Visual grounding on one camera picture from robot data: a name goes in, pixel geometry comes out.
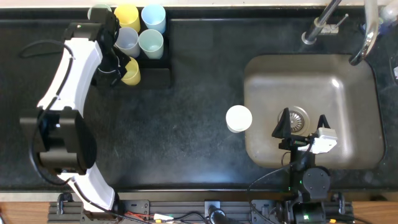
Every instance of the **faucet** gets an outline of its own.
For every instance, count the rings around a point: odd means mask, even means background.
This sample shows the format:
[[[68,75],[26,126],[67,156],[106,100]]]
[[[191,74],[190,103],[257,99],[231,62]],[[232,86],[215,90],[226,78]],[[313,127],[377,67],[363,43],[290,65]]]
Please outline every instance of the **faucet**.
[[[309,30],[307,32],[304,32],[302,35],[302,40],[305,44],[310,45],[315,43],[315,41],[317,40],[317,35],[319,35],[323,28],[326,26],[327,20],[336,10],[340,2],[341,0],[332,0],[322,12],[320,17],[315,18]],[[376,41],[379,31],[379,11],[377,9],[377,1],[364,0],[364,6],[366,15],[365,40],[359,52],[349,58],[349,63],[351,65],[359,64],[366,56],[368,56]]]

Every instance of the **wooden floor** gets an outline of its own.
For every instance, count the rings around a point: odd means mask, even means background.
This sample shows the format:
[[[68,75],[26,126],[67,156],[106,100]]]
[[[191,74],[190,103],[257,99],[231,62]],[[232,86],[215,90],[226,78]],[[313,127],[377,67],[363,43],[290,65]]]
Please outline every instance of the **wooden floor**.
[[[398,223],[398,202],[354,202],[355,216],[373,224]],[[5,224],[45,224],[48,202],[0,202]]]

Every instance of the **stainless steel sink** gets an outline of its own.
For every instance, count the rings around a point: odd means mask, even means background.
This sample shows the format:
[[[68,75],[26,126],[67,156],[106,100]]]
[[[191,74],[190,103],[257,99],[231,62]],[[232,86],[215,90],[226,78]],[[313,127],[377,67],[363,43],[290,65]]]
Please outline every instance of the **stainless steel sink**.
[[[280,167],[285,150],[271,137],[280,113],[290,110],[292,133],[308,136],[325,114],[338,135],[337,145],[316,163],[333,169],[368,169],[384,155],[373,71],[349,55],[263,55],[245,68],[244,104],[253,122],[246,150],[264,167]],[[289,162],[286,155],[284,164]]]

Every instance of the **black table surface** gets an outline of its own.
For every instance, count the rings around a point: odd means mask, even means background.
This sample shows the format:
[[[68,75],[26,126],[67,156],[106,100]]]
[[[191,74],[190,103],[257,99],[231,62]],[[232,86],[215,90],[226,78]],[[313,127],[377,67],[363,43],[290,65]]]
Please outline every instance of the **black table surface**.
[[[97,140],[96,163],[107,183],[120,191],[245,189],[272,171],[249,158],[244,133],[233,134],[226,127],[227,110],[244,104],[246,64],[264,54],[357,52],[363,43],[358,24],[364,17],[363,9],[355,10],[360,12],[341,25],[338,35],[319,37],[307,46],[301,34],[321,10],[275,9],[277,13],[267,14],[272,10],[258,9],[253,14],[249,9],[228,9],[229,13],[206,14],[206,9],[169,9],[172,87],[105,94],[91,87],[88,92],[84,119]],[[344,13],[340,9],[332,22]],[[34,172],[19,126],[20,112],[35,108],[47,91],[60,55],[21,59],[18,51],[35,40],[61,40],[69,22],[85,21],[81,9],[58,17],[50,14],[0,17],[0,190],[4,192],[59,190]],[[397,38],[397,29],[379,38],[367,59],[375,73],[385,156],[371,170],[332,170],[333,189],[398,188],[398,86],[392,70],[398,66]],[[288,184],[289,175],[279,172],[258,187],[286,190]]]

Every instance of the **wall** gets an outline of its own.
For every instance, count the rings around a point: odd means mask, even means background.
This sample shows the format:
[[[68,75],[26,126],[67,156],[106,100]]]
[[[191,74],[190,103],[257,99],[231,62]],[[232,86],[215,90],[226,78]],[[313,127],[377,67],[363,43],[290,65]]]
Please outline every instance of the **wall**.
[[[392,0],[377,0],[379,5],[386,5]],[[145,6],[157,3],[164,6],[325,6],[330,0],[0,0],[0,8],[7,7],[90,7],[105,3],[116,6],[133,3]],[[363,5],[363,0],[343,0],[340,6]]]

